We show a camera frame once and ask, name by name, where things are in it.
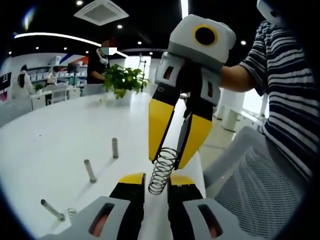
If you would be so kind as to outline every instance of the metal cylinder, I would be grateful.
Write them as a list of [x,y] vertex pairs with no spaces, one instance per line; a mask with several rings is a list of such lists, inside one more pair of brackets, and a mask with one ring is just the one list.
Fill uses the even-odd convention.
[[55,210],[46,200],[41,200],[41,205],[44,206],[50,213],[52,213],[59,221],[63,222],[66,220],[65,215]]
[[97,178],[94,174],[94,171],[92,170],[90,161],[88,159],[84,160],[84,165],[85,165],[86,171],[88,172],[90,182],[95,183],[97,181]]
[[119,157],[118,140],[115,137],[112,138],[112,156],[114,159],[117,159]]

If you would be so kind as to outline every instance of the small spring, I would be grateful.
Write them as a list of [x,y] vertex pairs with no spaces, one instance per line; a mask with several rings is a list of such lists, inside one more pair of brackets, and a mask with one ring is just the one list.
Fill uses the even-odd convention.
[[72,224],[72,221],[74,220],[74,216],[77,214],[77,210],[75,210],[74,208],[68,208],[67,212],[70,219],[70,223]]
[[175,149],[169,147],[161,148],[157,159],[155,160],[153,173],[148,186],[148,190],[153,195],[159,195],[167,185],[169,176],[174,169],[178,153]]

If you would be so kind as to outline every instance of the robotic gripper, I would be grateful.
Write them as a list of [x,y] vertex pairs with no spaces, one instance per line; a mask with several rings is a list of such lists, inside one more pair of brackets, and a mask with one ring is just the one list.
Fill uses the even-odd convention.
[[221,69],[236,41],[224,23],[185,17],[170,36],[155,73],[158,87],[149,103],[149,159],[162,150],[181,93],[190,93],[177,144],[174,169],[183,169],[212,128],[220,99]]

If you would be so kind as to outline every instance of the ceiling light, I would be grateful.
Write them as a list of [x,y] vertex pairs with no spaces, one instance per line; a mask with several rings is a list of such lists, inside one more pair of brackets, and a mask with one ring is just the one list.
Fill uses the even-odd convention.
[[[22,34],[18,34],[16,36],[14,36],[15,39],[18,39],[18,38],[23,38],[23,37],[30,37],[30,36],[52,36],[52,37],[60,37],[60,38],[66,38],[66,39],[73,39],[73,40],[77,40],[77,41],[81,41],[81,42],[84,42],[84,43],[87,43],[87,44],[92,44],[92,45],[95,45],[97,47],[101,47],[101,44],[97,43],[97,42],[94,42],[94,41],[89,41],[87,39],[83,39],[83,38],[80,38],[80,37],[76,37],[76,36],[70,36],[70,35],[64,35],[64,34],[60,34],[60,33],[51,33],[51,32],[29,32],[29,33],[22,33]],[[125,58],[128,58],[129,56],[122,53],[122,52],[119,52],[119,51],[116,51],[115,52],[116,54],[119,54],[120,56],[123,56]]]
[[185,18],[189,15],[189,2],[188,0],[180,0],[181,4],[181,17]]

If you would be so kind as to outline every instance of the face mask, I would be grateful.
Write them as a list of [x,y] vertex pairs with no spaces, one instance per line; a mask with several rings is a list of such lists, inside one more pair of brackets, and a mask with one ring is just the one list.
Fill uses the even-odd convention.
[[97,53],[98,56],[99,56],[100,63],[102,63],[102,64],[104,64],[104,65],[107,65],[107,64],[109,63],[109,60],[108,60],[108,59],[103,58],[103,57],[100,55],[99,49],[96,50],[96,53]]
[[285,22],[277,11],[274,11],[264,0],[258,0],[256,7],[264,18],[278,27],[285,27]]

